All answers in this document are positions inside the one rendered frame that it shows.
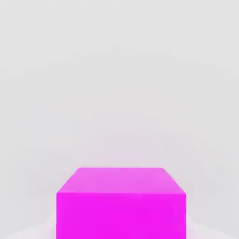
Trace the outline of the small magenta cube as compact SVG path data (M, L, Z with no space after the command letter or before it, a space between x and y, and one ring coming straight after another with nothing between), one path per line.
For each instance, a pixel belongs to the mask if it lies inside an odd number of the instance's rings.
M186 239L186 194L162 168L79 168L56 195L56 239Z

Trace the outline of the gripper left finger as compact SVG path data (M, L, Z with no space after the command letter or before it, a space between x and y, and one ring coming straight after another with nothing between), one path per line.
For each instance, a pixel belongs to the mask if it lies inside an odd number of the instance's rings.
M46 222L11 235L11 239L56 239L56 215Z

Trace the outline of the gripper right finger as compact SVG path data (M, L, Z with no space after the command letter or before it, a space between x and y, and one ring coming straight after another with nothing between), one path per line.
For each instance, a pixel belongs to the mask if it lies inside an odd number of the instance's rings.
M225 233L210 229L205 225L196 224L188 214L186 225L186 239L230 239L230 236Z

